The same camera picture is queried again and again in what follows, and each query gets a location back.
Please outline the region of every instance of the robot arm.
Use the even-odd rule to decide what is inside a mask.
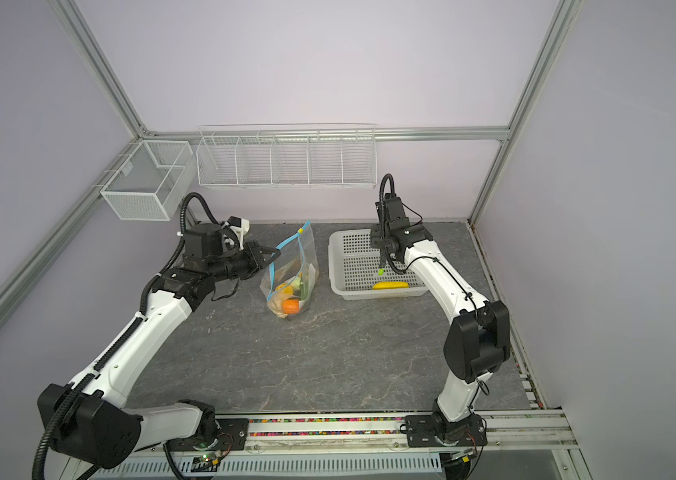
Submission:
[[[213,223],[186,228],[185,211],[192,198],[199,199]],[[85,370],[65,386],[48,386],[39,396],[45,435],[35,458],[35,480],[44,478],[47,447],[94,466],[112,468],[132,451],[173,438],[200,449],[217,441],[219,423],[214,408],[207,404],[181,400],[157,408],[122,407],[154,354],[215,291],[216,282],[246,280],[279,255],[277,249],[255,240],[244,242],[247,230],[249,222],[234,216],[223,224],[216,223],[198,194],[183,199],[181,241],[170,262],[144,290],[141,309]],[[173,267],[181,250],[183,263]]]
[[[391,192],[384,192],[386,182]],[[371,245],[381,252],[381,268],[386,264],[397,274],[407,269],[423,280],[445,312],[450,330],[445,341],[445,360],[450,368],[445,388],[434,402],[430,419],[408,419],[409,431],[435,433],[442,445],[466,441],[484,445],[481,419],[473,413],[473,402],[480,384],[489,379],[510,355],[509,314],[503,302],[490,302],[469,285],[441,254],[434,237],[422,222],[413,225],[396,196],[390,174],[381,181],[381,196],[375,204],[379,223],[371,230]],[[396,263],[404,261],[402,270]],[[408,438],[410,446],[415,438]]]

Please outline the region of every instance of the mounting plate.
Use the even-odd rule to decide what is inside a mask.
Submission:
[[[247,427],[249,426],[248,418],[217,418],[218,425],[218,444],[213,447],[213,450],[227,450],[229,442],[231,442],[232,450],[244,450],[244,443],[247,441]],[[198,452],[188,442],[184,442],[182,438],[175,438],[170,440],[171,452]]]
[[[487,433],[479,432],[481,427],[481,418],[477,415],[470,415],[461,420],[463,422],[458,428],[464,426],[462,437],[451,445],[455,440],[446,442],[447,445],[440,442],[436,435],[429,435],[429,432],[436,432],[437,425],[434,418],[430,415],[408,415],[405,417],[405,428],[407,429],[407,445],[410,447],[479,447],[487,444]]]

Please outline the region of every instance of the wire basket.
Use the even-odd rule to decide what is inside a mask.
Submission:
[[[372,130],[204,135],[199,184],[208,188],[374,187]]]
[[[197,172],[194,161],[187,141],[141,140],[101,195],[122,220],[170,220]]]
[[[400,296],[419,296],[429,288],[413,272],[395,274],[387,268],[378,275],[380,250],[370,247],[370,229],[341,230],[330,235],[327,257],[330,286],[346,300],[371,300]],[[404,268],[401,262],[396,263]],[[378,282],[406,282],[409,288],[373,290]]]

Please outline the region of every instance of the white wall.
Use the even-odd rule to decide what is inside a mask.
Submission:
[[[46,2],[0,2],[0,284],[128,140]]]
[[[558,0],[81,0],[145,124],[506,125]]]
[[[464,219],[500,144],[496,140],[378,142],[378,179],[394,175],[397,193],[426,218]],[[218,219],[373,220],[378,188],[207,190],[194,185]],[[205,218],[198,204],[190,205]]]
[[[0,479],[28,478],[42,436],[37,397],[94,360],[138,310],[176,245],[176,221],[126,222],[101,203],[0,330]],[[51,452],[48,479],[63,456]]]
[[[584,3],[477,228],[594,478],[676,478],[676,2]]]
[[[0,283],[129,140],[42,0],[0,2]],[[0,331],[0,478],[27,478],[36,407],[138,308],[175,245],[172,224],[122,222],[105,204]],[[60,462],[55,457],[48,478]]]

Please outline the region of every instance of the metal grate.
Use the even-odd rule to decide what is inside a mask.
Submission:
[[[195,169],[187,141],[142,140],[101,189],[122,220],[170,220]]]
[[[193,457],[177,458],[173,455],[175,465],[186,476],[210,476],[213,473],[191,472]],[[126,458],[114,468],[98,470],[93,478],[175,478],[164,455],[154,457]]]
[[[262,455],[229,456],[218,465],[217,473],[191,472],[192,457],[184,457],[178,467],[187,477],[315,475],[371,475],[378,473],[440,473],[438,453]],[[95,478],[172,477],[164,457],[128,458],[119,466],[101,470]]]
[[[199,184],[228,187],[374,187],[375,137],[360,134],[228,135],[197,146]]]
[[[411,271],[398,275],[386,268],[383,275],[378,275],[380,251],[370,247],[369,229],[335,232],[330,236],[328,256],[330,285],[347,300],[416,296],[429,290]],[[401,262],[395,264],[404,268]],[[372,290],[381,281],[407,282],[410,288]]]

